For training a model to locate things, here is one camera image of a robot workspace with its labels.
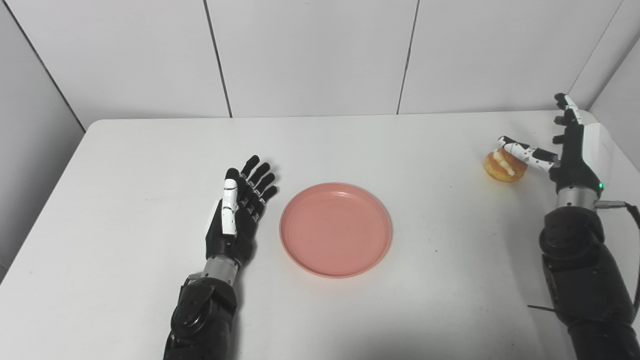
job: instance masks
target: robotic hand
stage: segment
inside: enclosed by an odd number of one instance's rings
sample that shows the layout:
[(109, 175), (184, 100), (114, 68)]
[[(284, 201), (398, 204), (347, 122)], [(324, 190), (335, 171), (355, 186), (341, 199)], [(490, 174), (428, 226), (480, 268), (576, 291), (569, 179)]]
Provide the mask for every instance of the robotic hand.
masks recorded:
[(216, 206), (205, 237), (207, 262), (201, 273), (191, 274), (180, 288), (171, 317), (171, 332), (164, 360), (222, 360), (237, 309), (233, 283), (253, 255), (253, 240), (267, 201), (277, 192), (267, 188), (275, 176), (269, 163), (255, 169), (254, 155), (240, 173), (227, 171), (222, 199)]
[(554, 122), (564, 133), (562, 157), (532, 149), (506, 136), (503, 148), (520, 160), (547, 171), (556, 183), (556, 209), (545, 216), (540, 248), (553, 309), (568, 328), (578, 360), (640, 359), (631, 325), (640, 306), (640, 278), (631, 301), (615, 259), (604, 243), (597, 209), (627, 208), (640, 226), (637, 207), (601, 201), (611, 166), (612, 140), (601, 124), (583, 125), (578, 107), (565, 94), (555, 99), (563, 116)]

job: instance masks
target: black wire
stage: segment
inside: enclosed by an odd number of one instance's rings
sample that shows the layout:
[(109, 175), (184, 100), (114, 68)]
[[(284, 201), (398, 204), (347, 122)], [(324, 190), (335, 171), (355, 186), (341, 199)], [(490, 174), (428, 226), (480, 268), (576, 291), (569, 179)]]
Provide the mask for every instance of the black wire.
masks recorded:
[(627, 325), (626, 323), (623, 323), (623, 322), (617, 322), (617, 321), (614, 321), (614, 320), (610, 320), (609, 319), (609, 315), (611, 314), (611, 309), (607, 309), (605, 311), (605, 313), (602, 314), (601, 316), (584, 316), (582, 314), (572, 313), (571, 311), (560, 310), (560, 309), (552, 309), (551, 307), (546, 307), (546, 306), (527, 305), (527, 307), (530, 307), (531, 309), (536, 309), (536, 310), (549, 311), (550, 313), (570, 316), (570, 317), (576, 319), (575, 322), (592, 321), (592, 322), (603, 322), (603, 323), (619, 323), (619, 324), (622, 324), (622, 325)]
[[(631, 214), (631, 217), (634, 218), (636, 222), (636, 226), (640, 229), (640, 211), (638, 211), (638, 207), (635, 205), (631, 205), (625, 202), (625, 207), (627, 211)], [(638, 309), (640, 309), (640, 265), (638, 267), (638, 279), (636, 283), (636, 294), (634, 295), (634, 310), (635, 314), (638, 314)]]

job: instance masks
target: robotic finger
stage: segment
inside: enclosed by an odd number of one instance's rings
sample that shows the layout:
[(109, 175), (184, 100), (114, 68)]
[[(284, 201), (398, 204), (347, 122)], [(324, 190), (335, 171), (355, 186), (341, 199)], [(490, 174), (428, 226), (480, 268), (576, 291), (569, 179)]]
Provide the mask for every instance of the robotic finger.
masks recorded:
[(225, 179), (225, 188), (222, 195), (222, 233), (225, 235), (236, 235), (236, 211), (238, 210), (237, 179), (240, 176), (238, 170), (230, 168)]
[(260, 196), (254, 197), (253, 203), (251, 203), (253, 208), (251, 217), (253, 218), (253, 221), (257, 222), (260, 219), (262, 213), (264, 212), (264, 207), (266, 206), (267, 201), (269, 201), (270, 198), (276, 195), (276, 193), (278, 193), (278, 188), (275, 186), (271, 186), (267, 190), (264, 190), (264, 192)]
[(557, 154), (517, 142), (508, 136), (501, 136), (498, 144), (517, 159), (544, 172), (548, 172), (557, 163)]
[[(258, 168), (256, 168), (255, 171), (253, 172), (253, 175), (251, 175), (248, 178), (248, 180), (246, 180), (246, 182), (245, 182), (246, 185), (242, 186), (243, 187), (242, 192), (238, 192), (238, 199), (239, 199), (240, 204), (242, 204), (242, 206), (246, 206), (249, 203), (249, 200), (251, 200), (251, 197), (252, 197), (252, 195), (253, 195), (253, 193), (255, 191), (255, 188), (260, 182), (260, 179), (265, 174), (267, 174), (269, 172), (269, 170), (271, 170), (271, 165), (269, 165), (269, 163), (263, 163)], [(249, 173), (241, 172), (240, 173), (241, 179), (244, 181), (249, 176)]]
[(255, 187), (255, 189), (253, 190), (253, 194), (251, 194), (250, 196), (248, 196), (249, 200), (247, 202), (246, 205), (246, 209), (247, 211), (249, 211), (249, 213), (253, 213), (257, 203), (260, 201), (261, 199), (261, 195), (264, 192), (264, 189), (269, 186), (274, 180), (276, 179), (276, 176), (273, 175), (273, 173), (269, 173), (266, 176), (264, 176), (262, 178), (262, 180), (260, 180), (260, 182), (258, 183), (258, 185)]
[(582, 124), (582, 118), (580, 118), (580, 111), (578, 106), (568, 97), (566, 94), (558, 93), (554, 95), (556, 99), (557, 107), (564, 111), (563, 116), (558, 116), (554, 122), (558, 125), (568, 124)]

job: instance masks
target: black robotic finger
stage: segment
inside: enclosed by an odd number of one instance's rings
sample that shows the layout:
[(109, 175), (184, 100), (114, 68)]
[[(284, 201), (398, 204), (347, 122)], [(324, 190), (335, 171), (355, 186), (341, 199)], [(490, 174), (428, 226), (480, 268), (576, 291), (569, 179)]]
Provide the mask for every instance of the black robotic finger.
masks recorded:
[(242, 171), (240, 171), (240, 175), (242, 175), (243, 178), (248, 179), (249, 174), (251, 174), (251, 171), (253, 170), (253, 168), (255, 168), (256, 165), (258, 165), (259, 162), (260, 158), (257, 155), (253, 155), (249, 160), (246, 161), (246, 164), (244, 164)]
[(255, 186), (255, 191), (258, 195), (262, 194), (264, 189), (267, 188), (274, 180), (276, 179), (276, 175), (273, 175), (272, 172), (266, 174), (262, 180)]
[(227, 174), (225, 175), (225, 179), (233, 179), (236, 182), (238, 182), (238, 177), (240, 177), (240, 173), (238, 172), (238, 169), (236, 168), (229, 168), (227, 170)]
[(262, 216), (262, 213), (264, 212), (264, 206), (267, 204), (267, 201), (269, 201), (270, 198), (276, 195), (277, 192), (278, 192), (278, 188), (275, 186), (272, 186), (267, 190), (265, 190), (264, 193), (262, 193), (262, 196), (258, 199), (258, 201), (253, 202), (254, 207), (253, 207), (253, 213), (251, 214), (253, 221), (256, 221), (256, 222), (258, 221), (258, 219)]
[(565, 94), (559, 92), (558, 94), (554, 95), (554, 99), (557, 101), (556, 105), (560, 110), (564, 110), (566, 109), (566, 107), (569, 105), (569, 103), (567, 102), (567, 100), (564, 98)]
[(246, 189), (247, 188), (251, 188), (251, 187), (247, 186), (246, 179), (242, 176), (242, 174), (240, 174), (240, 177), (238, 177), (237, 184), (238, 184), (237, 201), (238, 201), (238, 203), (242, 203), (242, 201), (244, 199), (244, 193), (246, 192)]
[(575, 110), (573, 109), (567, 109), (564, 111), (564, 124), (563, 125), (569, 125), (572, 124), (574, 122), (576, 122), (578, 119), (578, 117), (575, 114)]
[(269, 163), (263, 163), (260, 165), (249, 178), (248, 184), (251, 185), (251, 187), (255, 187), (258, 181), (260, 181), (264, 174), (268, 173), (270, 169), (271, 165), (269, 165)]
[(267, 201), (269, 201), (269, 199), (271, 199), (277, 193), (278, 193), (278, 188), (275, 186), (272, 186), (262, 193), (262, 195), (260, 196), (260, 199), (263, 203), (266, 204)]
[(254, 194), (254, 196), (249, 199), (249, 202), (246, 205), (247, 212), (249, 212), (249, 214), (252, 214), (253, 210), (255, 210), (258, 204), (260, 204), (260, 197)]

